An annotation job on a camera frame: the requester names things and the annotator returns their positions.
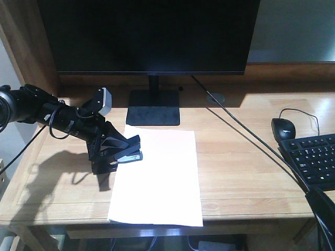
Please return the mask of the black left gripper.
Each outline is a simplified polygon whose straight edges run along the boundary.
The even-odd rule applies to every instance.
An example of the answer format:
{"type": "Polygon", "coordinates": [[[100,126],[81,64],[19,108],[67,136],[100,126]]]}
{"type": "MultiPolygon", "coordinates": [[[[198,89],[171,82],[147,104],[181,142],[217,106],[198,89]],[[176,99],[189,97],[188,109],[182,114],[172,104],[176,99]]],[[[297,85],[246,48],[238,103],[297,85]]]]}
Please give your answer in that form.
{"type": "Polygon", "coordinates": [[[75,132],[86,141],[88,159],[92,162],[113,162],[116,154],[126,148],[126,138],[101,115],[79,116],[75,132]]]}

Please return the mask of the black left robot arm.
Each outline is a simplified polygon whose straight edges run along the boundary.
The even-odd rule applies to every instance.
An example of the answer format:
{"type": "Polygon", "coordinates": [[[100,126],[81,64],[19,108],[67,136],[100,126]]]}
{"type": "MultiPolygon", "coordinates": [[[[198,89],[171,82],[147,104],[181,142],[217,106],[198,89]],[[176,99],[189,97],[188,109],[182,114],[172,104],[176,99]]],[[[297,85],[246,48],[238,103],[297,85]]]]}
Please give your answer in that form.
{"type": "Polygon", "coordinates": [[[111,150],[111,156],[119,159],[119,152],[129,143],[109,122],[105,115],[112,107],[112,95],[100,88],[92,99],[81,107],[66,105],[42,90],[26,84],[18,90],[10,86],[1,87],[1,130],[10,122],[41,123],[65,136],[74,136],[87,143],[89,156],[96,159],[104,149],[111,150]]]}

